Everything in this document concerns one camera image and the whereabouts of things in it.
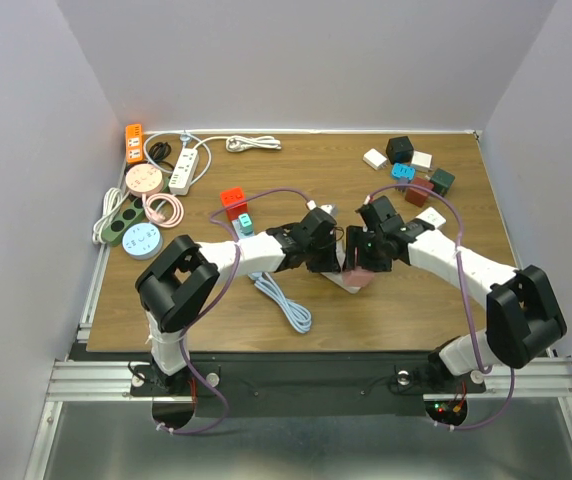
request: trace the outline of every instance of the gray floor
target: gray floor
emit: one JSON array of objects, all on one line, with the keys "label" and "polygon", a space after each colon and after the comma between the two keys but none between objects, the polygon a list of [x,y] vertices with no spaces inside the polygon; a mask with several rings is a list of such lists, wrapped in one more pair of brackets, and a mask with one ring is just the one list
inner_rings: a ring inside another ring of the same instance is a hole
[{"label": "gray floor", "polygon": [[[470,419],[500,405],[472,401]],[[156,432],[146,403],[71,403],[46,478],[572,480],[572,446],[556,399],[513,400],[473,432],[362,416],[228,419],[200,437]]]}]

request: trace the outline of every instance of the orange power strip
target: orange power strip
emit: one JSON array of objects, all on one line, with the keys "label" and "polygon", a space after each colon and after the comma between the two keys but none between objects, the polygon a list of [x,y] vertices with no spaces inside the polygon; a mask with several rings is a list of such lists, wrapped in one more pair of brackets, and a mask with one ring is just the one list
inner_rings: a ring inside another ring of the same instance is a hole
[{"label": "orange power strip", "polygon": [[142,126],[139,123],[128,125],[124,137],[126,138],[126,161],[132,164],[144,160]]}]

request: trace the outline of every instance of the round power strip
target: round power strip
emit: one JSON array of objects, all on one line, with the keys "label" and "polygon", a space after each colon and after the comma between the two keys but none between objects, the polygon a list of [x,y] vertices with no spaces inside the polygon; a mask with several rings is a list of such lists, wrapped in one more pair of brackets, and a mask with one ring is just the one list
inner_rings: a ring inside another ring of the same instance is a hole
[{"label": "round power strip", "polygon": [[162,235],[152,223],[133,225],[122,238],[122,247],[135,260],[153,258],[162,249]]},{"label": "round power strip", "polygon": [[153,165],[135,165],[126,174],[126,187],[136,197],[161,192],[164,187],[162,172]]}]

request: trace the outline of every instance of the red block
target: red block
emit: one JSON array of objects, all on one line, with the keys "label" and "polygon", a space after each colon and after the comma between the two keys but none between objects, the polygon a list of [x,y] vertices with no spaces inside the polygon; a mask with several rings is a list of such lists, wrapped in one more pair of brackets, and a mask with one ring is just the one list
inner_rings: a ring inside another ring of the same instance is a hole
[{"label": "red block", "polygon": [[[222,201],[222,206],[227,207],[228,205],[232,205],[233,203],[243,200],[245,197],[244,191],[241,189],[241,187],[235,187],[231,188],[230,190],[226,190],[225,192],[221,192],[219,194],[219,198]],[[228,215],[228,220],[231,222],[239,217],[242,213],[248,213],[248,204],[246,202],[236,207],[226,209],[226,215]]]},{"label": "red block", "polygon": [[[420,187],[428,188],[432,190],[434,185],[430,183],[428,180],[424,180],[423,178],[415,177],[413,181],[410,182],[411,185],[419,185]],[[423,207],[426,199],[429,197],[428,192],[424,192],[422,190],[416,188],[407,188],[406,189],[406,201],[412,203],[413,205],[417,205],[418,207]]]}]

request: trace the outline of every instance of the white wall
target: white wall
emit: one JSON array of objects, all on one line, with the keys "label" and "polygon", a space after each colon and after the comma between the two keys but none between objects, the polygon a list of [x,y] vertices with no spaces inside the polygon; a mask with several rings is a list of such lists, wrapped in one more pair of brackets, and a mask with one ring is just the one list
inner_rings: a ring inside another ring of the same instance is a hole
[{"label": "white wall", "polygon": [[511,239],[548,273],[572,354],[572,0],[559,0],[482,136]]},{"label": "white wall", "polygon": [[58,0],[122,123],[480,128],[554,0]]},{"label": "white wall", "polygon": [[0,0],[0,479],[23,478],[72,342],[122,135],[57,5]]}]

